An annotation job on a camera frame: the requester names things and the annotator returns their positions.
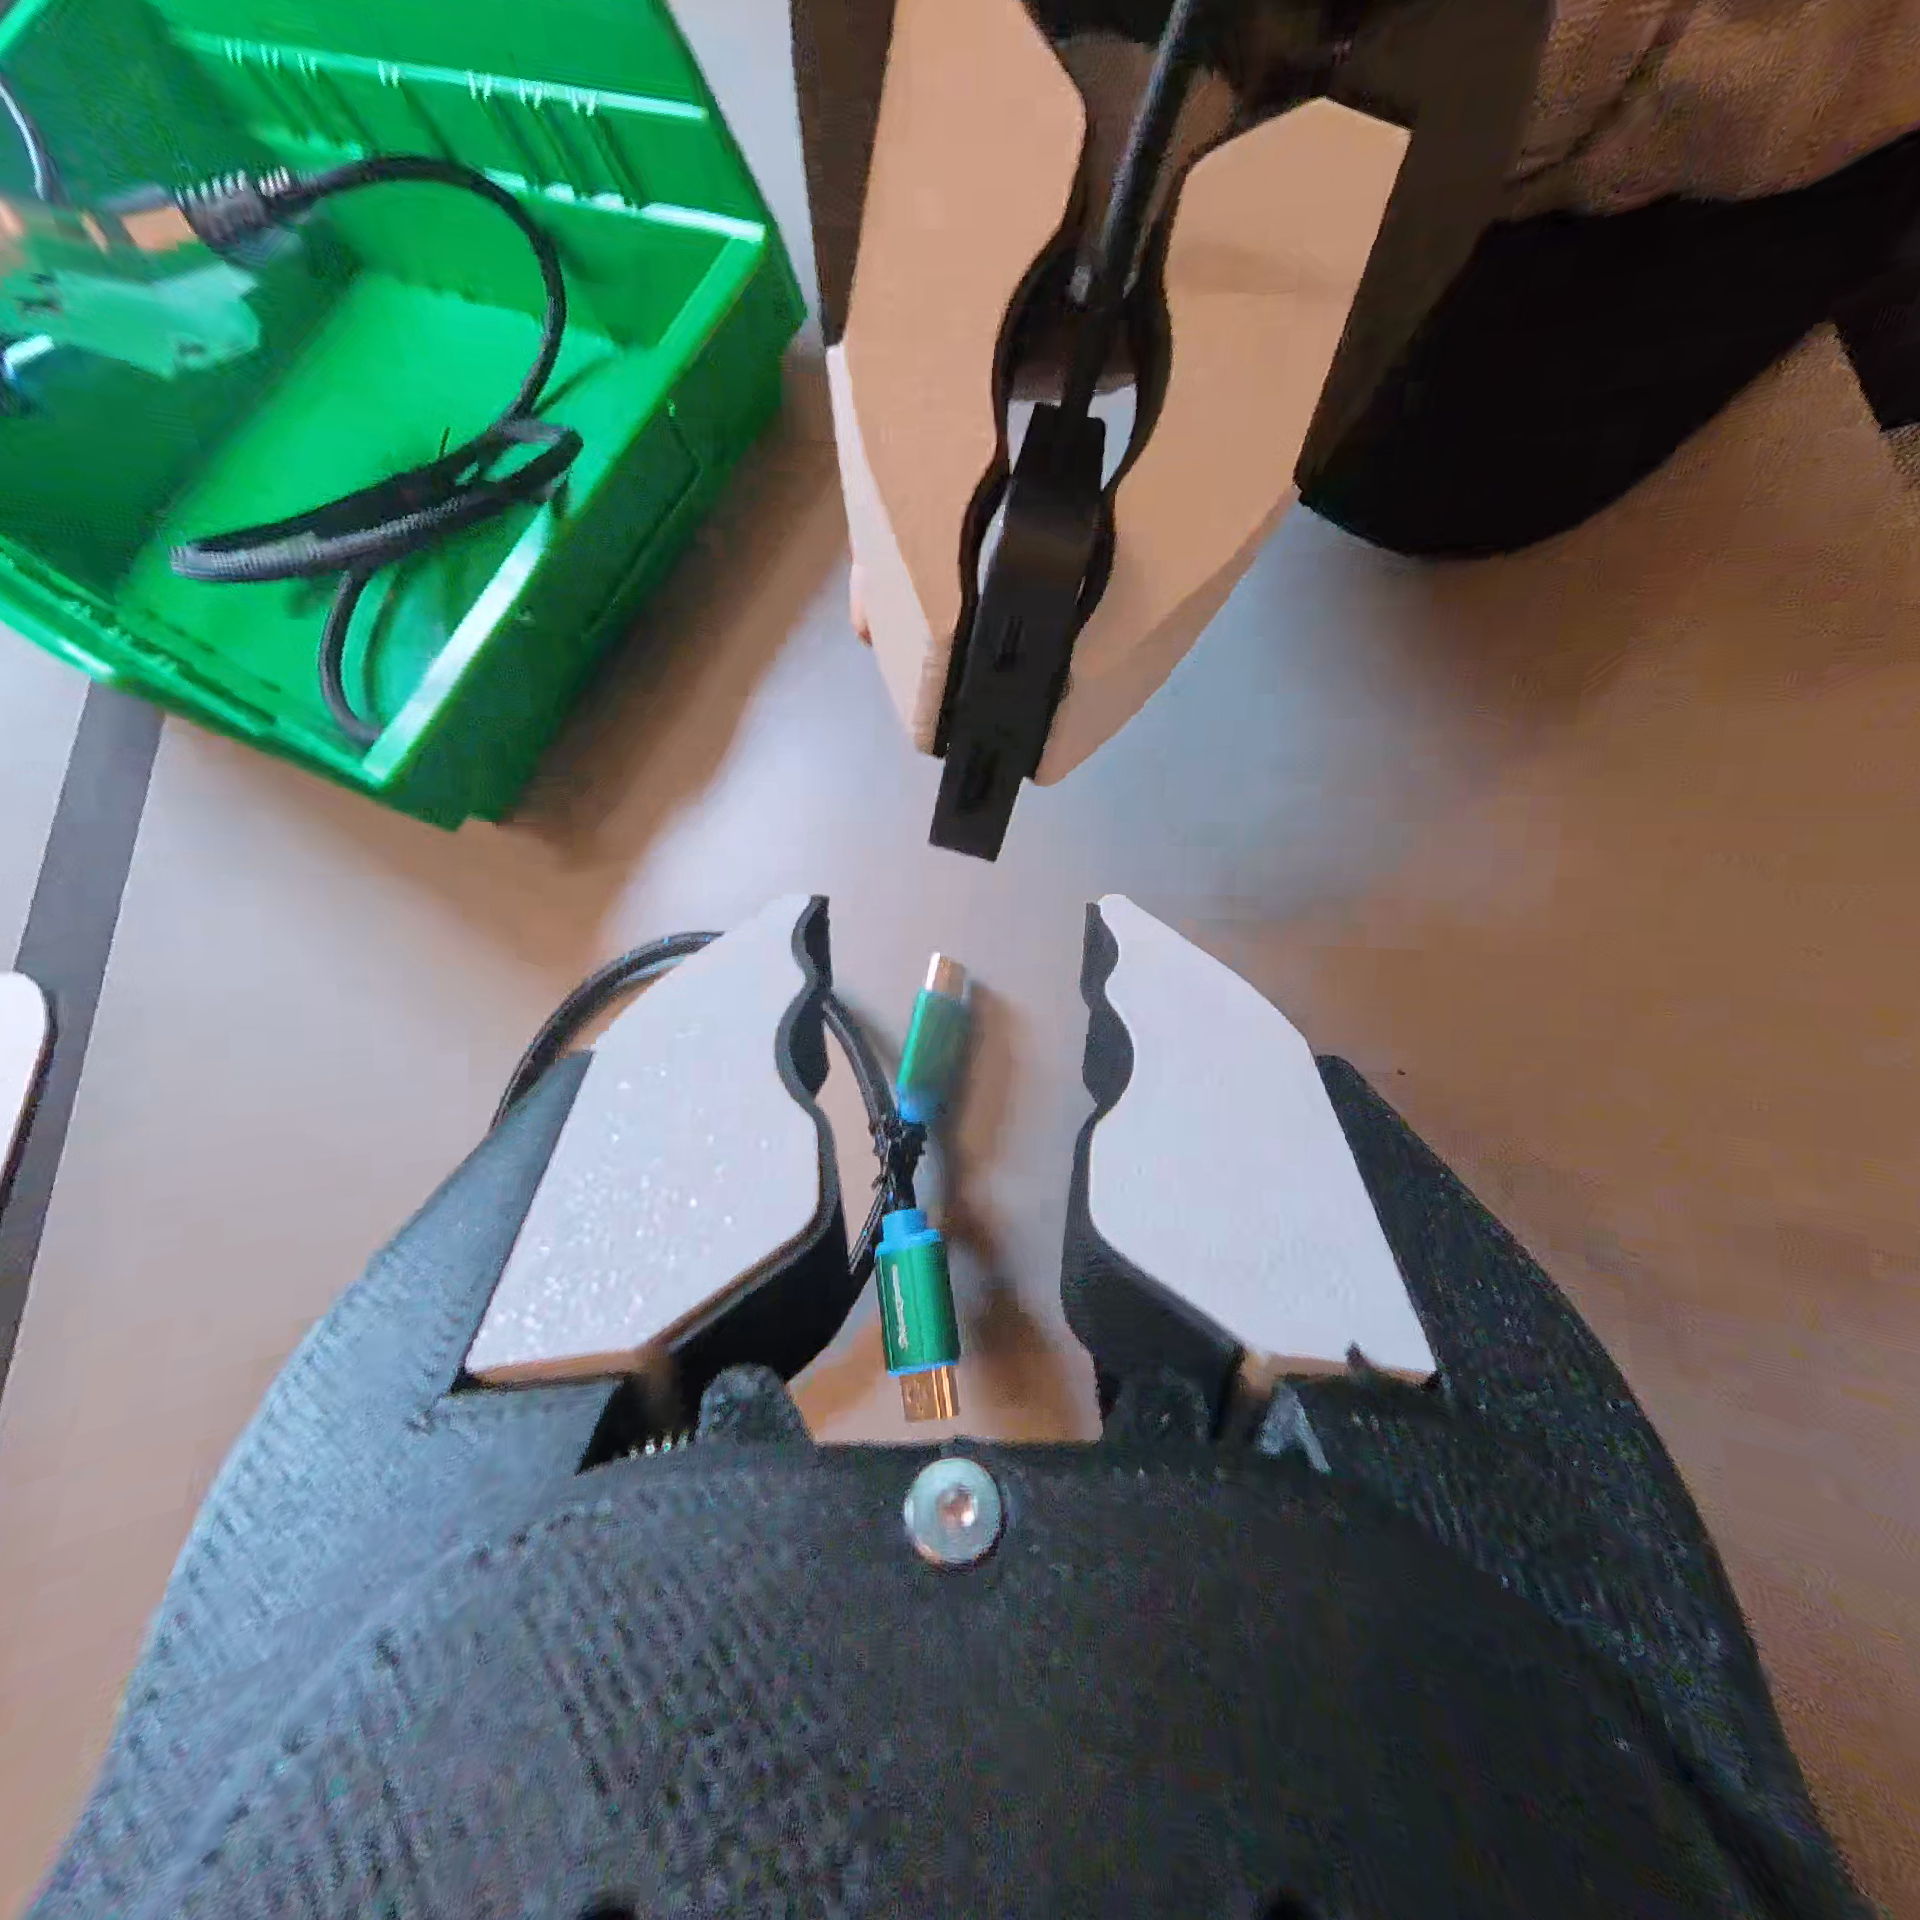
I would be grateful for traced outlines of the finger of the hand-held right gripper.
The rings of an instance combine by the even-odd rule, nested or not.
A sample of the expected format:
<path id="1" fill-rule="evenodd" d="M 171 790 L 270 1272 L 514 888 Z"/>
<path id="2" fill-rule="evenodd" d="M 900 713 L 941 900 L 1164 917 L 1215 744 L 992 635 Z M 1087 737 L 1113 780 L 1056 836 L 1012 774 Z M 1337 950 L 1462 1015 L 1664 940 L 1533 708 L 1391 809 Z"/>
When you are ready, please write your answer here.
<path id="1" fill-rule="evenodd" d="M 1001 447 L 1001 327 L 1068 219 L 1085 145 L 1085 98 L 1027 5 L 898 7 L 827 387 L 859 609 L 924 754 Z"/>
<path id="2" fill-rule="evenodd" d="M 1297 500 L 1295 463 L 1411 134 L 1295 108 L 1202 158 L 1169 224 L 1169 377 L 1113 499 L 1113 572 L 1036 773 L 1056 785 L 1169 682 Z"/>

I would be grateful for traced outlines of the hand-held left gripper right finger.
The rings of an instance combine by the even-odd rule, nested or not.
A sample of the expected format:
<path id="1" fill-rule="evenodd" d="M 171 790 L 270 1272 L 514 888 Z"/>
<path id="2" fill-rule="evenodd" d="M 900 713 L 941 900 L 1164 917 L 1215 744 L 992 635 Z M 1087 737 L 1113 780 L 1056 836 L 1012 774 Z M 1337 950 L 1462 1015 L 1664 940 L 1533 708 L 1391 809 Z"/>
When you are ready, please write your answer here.
<path id="1" fill-rule="evenodd" d="M 1085 1084 L 1062 1254 L 1103 1387 L 1268 1387 L 1438 1357 L 1306 1037 L 1133 900 L 1087 910 Z"/>

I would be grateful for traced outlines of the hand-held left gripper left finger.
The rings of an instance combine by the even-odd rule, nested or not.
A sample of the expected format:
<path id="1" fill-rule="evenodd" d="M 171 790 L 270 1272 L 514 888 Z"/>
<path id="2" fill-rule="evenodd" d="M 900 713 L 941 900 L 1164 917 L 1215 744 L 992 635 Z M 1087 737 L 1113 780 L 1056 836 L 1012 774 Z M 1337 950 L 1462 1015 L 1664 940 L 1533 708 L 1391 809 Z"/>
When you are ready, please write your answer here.
<path id="1" fill-rule="evenodd" d="M 803 1373 L 853 1310 L 824 897 L 644 986 L 594 1044 L 467 1369 L 489 1387 L 735 1363 Z"/>

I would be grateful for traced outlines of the thin black cable green plugs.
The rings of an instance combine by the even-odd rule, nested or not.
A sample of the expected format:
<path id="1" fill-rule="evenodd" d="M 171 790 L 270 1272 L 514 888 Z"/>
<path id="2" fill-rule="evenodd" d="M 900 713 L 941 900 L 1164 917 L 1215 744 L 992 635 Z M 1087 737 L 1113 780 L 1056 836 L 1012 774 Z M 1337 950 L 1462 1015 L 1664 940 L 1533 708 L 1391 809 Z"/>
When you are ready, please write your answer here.
<path id="1" fill-rule="evenodd" d="M 535 1032 L 493 1120 L 507 1123 L 562 1066 L 574 1064 L 586 1072 L 589 1053 L 614 1016 L 644 986 L 656 983 L 661 975 L 715 940 L 720 934 L 713 931 L 671 934 L 589 975 Z M 833 986 L 824 998 L 824 1021 L 827 1078 L 818 1103 L 835 1137 L 835 1161 L 844 1189 L 858 1287 L 853 1308 L 870 1286 L 877 1287 L 884 1369 L 900 1383 L 904 1415 L 910 1422 L 946 1422 L 959 1415 L 959 1308 L 949 1280 L 946 1241 L 920 1204 L 916 1185 L 928 1139 L 961 1089 L 972 1053 L 972 977 L 941 952 L 930 958 L 898 1069 L 884 1069 L 870 1032 Z M 701 1387 L 679 1387 L 654 1373 L 623 1376 L 640 1381 L 650 1394 L 650 1422 L 667 1428 L 680 1419 L 680 1412 L 690 1412 L 720 1373 L 713 1373 Z"/>

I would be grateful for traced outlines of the black adapter with thin cable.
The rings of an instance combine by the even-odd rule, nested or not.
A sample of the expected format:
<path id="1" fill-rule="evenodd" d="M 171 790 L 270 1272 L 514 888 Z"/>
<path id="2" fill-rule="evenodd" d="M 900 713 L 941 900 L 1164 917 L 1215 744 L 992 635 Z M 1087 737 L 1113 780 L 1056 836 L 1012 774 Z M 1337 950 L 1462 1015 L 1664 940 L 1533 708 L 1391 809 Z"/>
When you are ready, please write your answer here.
<path id="1" fill-rule="evenodd" d="M 1164 295 L 1179 199 L 1179 122 L 1203 67 L 1214 5 L 1169 10 L 1096 230 L 1068 296 L 1062 394 L 1041 399 L 995 503 L 1001 531 L 964 604 L 941 713 L 945 774 L 930 845 L 996 861 L 1024 785 L 1038 778 L 1076 641 L 1113 579 L 1119 482 L 1155 427 L 1170 366 Z"/>

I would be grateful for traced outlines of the green plastic bin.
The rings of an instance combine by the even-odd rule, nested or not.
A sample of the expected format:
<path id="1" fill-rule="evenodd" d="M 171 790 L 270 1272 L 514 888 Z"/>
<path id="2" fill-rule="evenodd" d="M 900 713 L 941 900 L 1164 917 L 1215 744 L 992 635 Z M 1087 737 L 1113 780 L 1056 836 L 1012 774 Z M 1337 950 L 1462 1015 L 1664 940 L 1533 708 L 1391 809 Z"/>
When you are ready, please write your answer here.
<path id="1" fill-rule="evenodd" d="M 498 823 L 776 417 L 804 317 L 672 5 L 6 5 L 6 631 L 433 828 Z M 87 224 L 197 187 L 431 158 L 548 235 L 534 419 L 579 460 L 381 563 L 325 692 L 341 569 L 209 585 L 188 543 L 456 454 L 535 371 L 503 211 L 361 187 L 243 256 L 110 264 Z"/>

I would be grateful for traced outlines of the black hdmi switch with cable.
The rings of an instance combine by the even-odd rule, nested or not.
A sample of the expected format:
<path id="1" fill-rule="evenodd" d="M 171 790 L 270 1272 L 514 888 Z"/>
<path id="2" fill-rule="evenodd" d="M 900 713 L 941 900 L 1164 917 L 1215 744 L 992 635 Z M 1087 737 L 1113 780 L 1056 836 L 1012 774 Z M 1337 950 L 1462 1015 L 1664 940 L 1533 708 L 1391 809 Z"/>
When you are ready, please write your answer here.
<path id="1" fill-rule="evenodd" d="M 367 158 L 325 173 L 235 173 L 178 194 L 100 208 L 6 199 L 6 333 L 159 379 L 228 366 L 260 345 L 250 252 L 320 205 L 376 187 L 451 187 L 508 218 L 544 287 L 540 348 L 487 432 L 420 468 L 304 516 L 189 540 L 172 571 L 202 585 L 370 579 L 558 487 L 584 436 L 540 417 L 569 302 L 550 235 L 489 174 L 436 158 Z"/>

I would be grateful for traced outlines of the black mesh wrist rest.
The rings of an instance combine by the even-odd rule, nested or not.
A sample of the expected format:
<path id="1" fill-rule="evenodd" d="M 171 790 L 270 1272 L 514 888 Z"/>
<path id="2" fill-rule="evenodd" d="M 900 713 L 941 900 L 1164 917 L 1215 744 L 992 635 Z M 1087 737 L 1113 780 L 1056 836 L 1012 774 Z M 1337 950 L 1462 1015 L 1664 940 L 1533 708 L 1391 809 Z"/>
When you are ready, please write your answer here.
<path id="1" fill-rule="evenodd" d="M 1497 558 L 1644 483 L 1808 333 L 1915 458 L 1918 132 L 1778 194 L 1492 226 L 1307 510 L 1402 558 Z"/>

